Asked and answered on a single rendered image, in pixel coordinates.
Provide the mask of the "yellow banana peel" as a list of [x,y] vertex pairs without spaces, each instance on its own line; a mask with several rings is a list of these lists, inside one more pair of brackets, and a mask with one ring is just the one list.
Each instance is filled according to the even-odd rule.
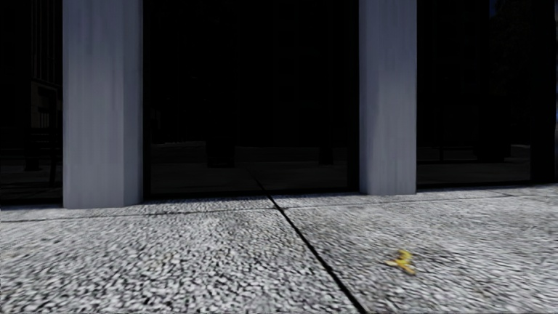
[[383,263],[390,267],[397,267],[408,275],[416,274],[416,270],[413,268],[413,255],[404,249],[399,249],[394,259],[385,260]]

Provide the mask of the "pale concrete building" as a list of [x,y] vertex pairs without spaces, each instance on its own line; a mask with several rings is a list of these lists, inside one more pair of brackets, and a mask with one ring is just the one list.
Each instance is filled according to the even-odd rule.
[[0,0],[0,204],[558,181],[558,0]]

